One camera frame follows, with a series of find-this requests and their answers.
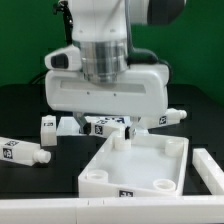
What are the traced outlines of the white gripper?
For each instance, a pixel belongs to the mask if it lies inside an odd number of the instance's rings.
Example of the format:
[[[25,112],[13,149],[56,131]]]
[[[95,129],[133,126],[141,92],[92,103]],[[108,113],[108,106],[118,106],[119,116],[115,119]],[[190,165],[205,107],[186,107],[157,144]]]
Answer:
[[[83,113],[128,115],[132,124],[125,139],[133,139],[139,117],[163,115],[168,108],[166,65],[131,65],[114,83],[92,83],[81,72],[49,71],[45,88],[48,105],[57,111],[74,112],[82,134],[91,133]]]

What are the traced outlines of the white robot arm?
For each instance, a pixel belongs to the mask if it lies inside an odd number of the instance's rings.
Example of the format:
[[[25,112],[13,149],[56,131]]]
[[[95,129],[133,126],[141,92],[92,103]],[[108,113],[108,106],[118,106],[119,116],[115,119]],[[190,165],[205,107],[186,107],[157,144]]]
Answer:
[[[171,69],[150,50],[132,44],[133,24],[165,25],[187,0],[66,0],[73,22],[72,44],[45,57],[48,105],[69,111],[88,124],[84,113],[128,115],[135,128],[158,127],[168,111]]]

